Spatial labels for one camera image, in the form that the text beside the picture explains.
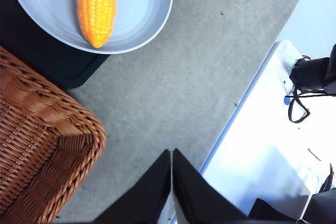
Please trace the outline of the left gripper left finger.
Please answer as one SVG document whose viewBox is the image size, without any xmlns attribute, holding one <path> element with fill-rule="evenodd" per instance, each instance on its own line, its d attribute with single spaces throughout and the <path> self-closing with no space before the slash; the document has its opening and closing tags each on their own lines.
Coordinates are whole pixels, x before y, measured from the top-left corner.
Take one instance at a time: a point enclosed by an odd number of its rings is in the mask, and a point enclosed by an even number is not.
<svg viewBox="0 0 336 224">
<path fill-rule="evenodd" d="M 94 223 L 157 223 L 171 191 L 171 153 L 164 150 L 142 177 Z"/>
</svg>

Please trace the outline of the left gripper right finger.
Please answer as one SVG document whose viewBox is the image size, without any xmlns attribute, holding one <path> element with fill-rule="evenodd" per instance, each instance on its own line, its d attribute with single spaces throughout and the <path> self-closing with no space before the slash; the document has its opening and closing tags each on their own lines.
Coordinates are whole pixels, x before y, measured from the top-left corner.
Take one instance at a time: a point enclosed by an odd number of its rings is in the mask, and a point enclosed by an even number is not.
<svg viewBox="0 0 336 224">
<path fill-rule="evenodd" d="M 172 161 L 175 197 L 188 223 L 253 223 L 219 194 L 177 148 Z"/>
</svg>

